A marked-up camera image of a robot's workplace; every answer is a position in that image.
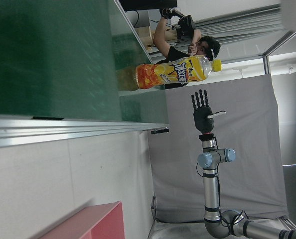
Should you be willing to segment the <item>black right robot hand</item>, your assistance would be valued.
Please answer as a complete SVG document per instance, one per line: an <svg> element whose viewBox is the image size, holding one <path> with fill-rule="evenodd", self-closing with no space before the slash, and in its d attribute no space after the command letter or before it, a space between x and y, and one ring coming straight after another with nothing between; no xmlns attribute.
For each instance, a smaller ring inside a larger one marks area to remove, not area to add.
<svg viewBox="0 0 296 239"><path fill-rule="evenodd" d="M193 117L195 127L202 134L211 133L214 128L214 118L220 115L224 115L226 111L218 111L213 113L212 108L209 105L208 95L206 90L199 90L191 95L193 105Z"/></svg>

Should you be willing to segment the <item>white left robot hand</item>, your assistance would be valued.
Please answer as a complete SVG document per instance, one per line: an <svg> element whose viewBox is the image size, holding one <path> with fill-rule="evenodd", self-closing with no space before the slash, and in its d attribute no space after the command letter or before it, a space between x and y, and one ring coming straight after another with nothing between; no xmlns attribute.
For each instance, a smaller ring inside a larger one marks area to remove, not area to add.
<svg viewBox="0 0 296 239"><path fill-rule="evenodd" d="M296 0L281 0L280 4L284 27L296 31Z"/></svg>

